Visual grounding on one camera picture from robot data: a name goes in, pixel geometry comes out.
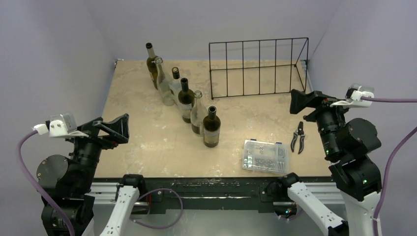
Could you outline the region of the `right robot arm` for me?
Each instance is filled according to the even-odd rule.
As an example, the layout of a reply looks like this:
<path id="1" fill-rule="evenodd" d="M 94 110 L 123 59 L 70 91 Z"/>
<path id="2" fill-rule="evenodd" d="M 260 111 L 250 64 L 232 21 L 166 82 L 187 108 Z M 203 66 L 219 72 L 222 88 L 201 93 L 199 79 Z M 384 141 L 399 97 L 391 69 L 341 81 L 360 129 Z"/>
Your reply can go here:
<path id="1" fill-rule="evenodd" d="M 328 209 L 295 173 L 279 177 L 264 191 L 295 202 L 325 236 L 373 236 L 378 232 L 373 223 L 378 220 L 374 212 L 381 198 L 382 178 L 368 154 L 378 149 L 381 142 L 371 122 L 363 118 L 345 121 L 344 118 L 350 108 L 370 107 L 373 97 L 372 88 L 360 85 L 351 86 L 344 99 L 316 90 L 310 93 L 291 91 L 291 114 L 313 109 L 304 120 L 317 124 L 325 159 L 330 162 L 331 177 L 345 203 L 347 218 Z"/>

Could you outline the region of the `clear slender glass bottle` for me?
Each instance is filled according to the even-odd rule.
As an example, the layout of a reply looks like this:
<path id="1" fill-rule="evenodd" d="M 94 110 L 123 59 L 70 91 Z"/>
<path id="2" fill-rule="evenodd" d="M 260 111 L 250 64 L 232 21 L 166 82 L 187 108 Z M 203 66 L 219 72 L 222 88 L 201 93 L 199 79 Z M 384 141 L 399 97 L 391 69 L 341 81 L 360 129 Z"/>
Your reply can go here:
<path id="1" fill-rule="evenodd" d="M 199 135 L 203 135 L 203 119 L 208 115 L 207 108 L 203 102 L 203 94 L 200 90 L 194 92 L 194 105 L 191 109 L 191 128 L 192 131 Z"/>

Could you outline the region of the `dark green bottle white label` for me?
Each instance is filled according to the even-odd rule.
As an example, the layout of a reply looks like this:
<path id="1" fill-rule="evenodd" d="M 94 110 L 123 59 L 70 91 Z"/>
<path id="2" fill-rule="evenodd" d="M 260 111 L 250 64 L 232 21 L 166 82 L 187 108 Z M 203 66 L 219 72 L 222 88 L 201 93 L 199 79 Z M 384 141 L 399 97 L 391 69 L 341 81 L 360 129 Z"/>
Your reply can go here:
<path id="1" fill-rule="evenodd" d="M 178 93 L 178 107 L 184 122 L 191 123 L 191 110 L 195 104 L 194 92 L 189 88 L 188 79 L 180 80 L 181 90 Z"/>

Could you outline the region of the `black aluminium mounting rail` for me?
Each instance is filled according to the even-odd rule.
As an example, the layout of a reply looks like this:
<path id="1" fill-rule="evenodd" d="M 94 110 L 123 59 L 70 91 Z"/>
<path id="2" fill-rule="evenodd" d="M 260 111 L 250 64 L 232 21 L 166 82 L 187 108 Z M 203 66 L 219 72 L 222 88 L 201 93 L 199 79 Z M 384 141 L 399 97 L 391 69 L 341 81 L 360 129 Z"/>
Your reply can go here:
<path id="1" fill-rule="evenodd" d="M 146 191 L 167 188 L 179 194 L 183 209 L 190 210 L 255 210 L 258 213 L 283 212 L 284 207 L 295 208 L 280 177 L 146 177 Z M 307 189 L 325 205 L 344 205 L 339 190 L 330 177 L 302 177 Z M 89 195 L 96 204 L 116 203 L 120 179 L 96 178 Z M 139 200 L 134 214 L 165 214 L 166 210 L 180 209 L 172 191 L 157 190 L 150 197 Z"/>

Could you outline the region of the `dark green wine bottle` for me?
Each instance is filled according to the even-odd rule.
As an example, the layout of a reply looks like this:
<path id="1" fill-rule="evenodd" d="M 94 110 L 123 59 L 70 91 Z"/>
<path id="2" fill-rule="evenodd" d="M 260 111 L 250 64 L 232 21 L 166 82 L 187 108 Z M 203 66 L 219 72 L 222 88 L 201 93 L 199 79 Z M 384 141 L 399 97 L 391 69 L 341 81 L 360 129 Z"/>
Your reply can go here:
<path id="1" fill-rule="evenodd" d="M 216 113 L 217 108 L 210 106 L 208 115 L 203 119 L 203 142 L 209 148 L 213 148 L 219 143 L 221 120 Z"/>

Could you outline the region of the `clear bottle black cap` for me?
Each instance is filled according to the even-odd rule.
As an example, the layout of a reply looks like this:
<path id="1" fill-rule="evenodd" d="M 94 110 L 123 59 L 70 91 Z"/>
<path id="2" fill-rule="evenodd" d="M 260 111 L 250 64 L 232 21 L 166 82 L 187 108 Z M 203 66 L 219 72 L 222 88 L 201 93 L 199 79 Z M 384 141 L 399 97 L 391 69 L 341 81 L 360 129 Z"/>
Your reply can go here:
<path id="1" fill-rule="evenodd" d="M 178 67 L 172 68 L 172 82 L 170 83 L 170 91 L 174 101 L 174 104 L 178 105 L 178 93 L 181 90 L 181 83 L 180 83 L 180 72 Z"/>

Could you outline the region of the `green bottle silver foil neck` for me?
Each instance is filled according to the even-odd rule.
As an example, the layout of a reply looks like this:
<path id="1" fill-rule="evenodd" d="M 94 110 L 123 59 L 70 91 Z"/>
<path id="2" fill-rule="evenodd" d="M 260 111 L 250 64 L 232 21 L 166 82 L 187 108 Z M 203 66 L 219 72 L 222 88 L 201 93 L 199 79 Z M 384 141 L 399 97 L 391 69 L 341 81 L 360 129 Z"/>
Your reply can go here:
<path id="1" fill-rule="evenodd" d="M 156 54 L 154 52 L 153 45 L 150 42 L 146 43 L 146 49 L 148 52 L 147 68 L 148 68 L 152 83 L 154 85 L 154 88 L 157 89 L 158 71 L 157 71 L 156 64 L 154 63 L 156 59 Z"/>

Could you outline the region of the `tall clear glass bottle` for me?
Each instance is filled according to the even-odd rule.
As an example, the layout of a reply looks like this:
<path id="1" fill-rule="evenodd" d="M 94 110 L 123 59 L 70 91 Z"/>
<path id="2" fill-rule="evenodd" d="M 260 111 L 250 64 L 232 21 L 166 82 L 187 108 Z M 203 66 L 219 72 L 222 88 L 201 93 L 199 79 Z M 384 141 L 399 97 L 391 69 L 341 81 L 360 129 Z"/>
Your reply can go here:
<path id="1" fill-rule="evenodd" d="M 156 57 L 154 63 L 157 68 L 157 89 L 162 99 L 162 103 L 166 106 L 173 106 L 174 99 L 171 93 L 170 84 L 172 83 L 172 78 L 169 75 L 169 72 L 166 70 L 164 61 L 161 57 Z"/>

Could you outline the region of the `black pliers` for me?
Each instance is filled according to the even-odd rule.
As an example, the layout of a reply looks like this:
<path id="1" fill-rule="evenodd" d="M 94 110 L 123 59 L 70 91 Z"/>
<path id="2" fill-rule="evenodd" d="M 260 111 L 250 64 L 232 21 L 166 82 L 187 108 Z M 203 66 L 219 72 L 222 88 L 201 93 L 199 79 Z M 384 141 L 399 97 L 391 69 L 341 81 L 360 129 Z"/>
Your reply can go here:
<path id="1" fill-rule="evenodd" d="M 298 139 L 299 139 L 298 154 L 301 154 L 304 150 L 304 139 L 305 139 L 305 133 L 303 130 L 303 121 L 299 122 L 296 131 L 293 133 L 293 138 L 290 143 L 290 148 L 292 152 L 295 151 L 295 145 Z"/>

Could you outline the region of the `clear plastic screw box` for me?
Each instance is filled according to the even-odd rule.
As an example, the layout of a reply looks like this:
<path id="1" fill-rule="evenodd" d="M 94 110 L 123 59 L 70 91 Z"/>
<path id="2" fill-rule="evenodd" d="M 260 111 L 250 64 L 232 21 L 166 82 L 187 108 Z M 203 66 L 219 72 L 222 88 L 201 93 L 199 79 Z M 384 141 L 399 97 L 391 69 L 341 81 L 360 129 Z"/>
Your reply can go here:
<path id="1" fill-rule="evenodd" d="M 242 153 L 244 170 L 286 175 L 290 172 L 290 147 L 281 142 L 245 140 Z"/>

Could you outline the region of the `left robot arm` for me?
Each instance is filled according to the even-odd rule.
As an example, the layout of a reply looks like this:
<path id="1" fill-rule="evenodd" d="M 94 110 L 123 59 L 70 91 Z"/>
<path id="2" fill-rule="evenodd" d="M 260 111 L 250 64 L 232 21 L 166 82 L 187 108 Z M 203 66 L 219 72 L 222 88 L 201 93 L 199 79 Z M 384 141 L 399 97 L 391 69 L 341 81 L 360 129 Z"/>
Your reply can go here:
<path id="1" fill-rule="evenodd" d="M 77 236 L 92 224 L 95 198 L 89 192 L 101 152 L 128 143 L 128 122 L 129 115 L 123 114 L 113 121 L 98 117 L 77 126 L 71 113 L 45 122 L 51 138 L 64 138 L 74 149 L 68 157 L 54 154 L 44 159 L 36 170 L 37 181 L 69 218 Z"/>

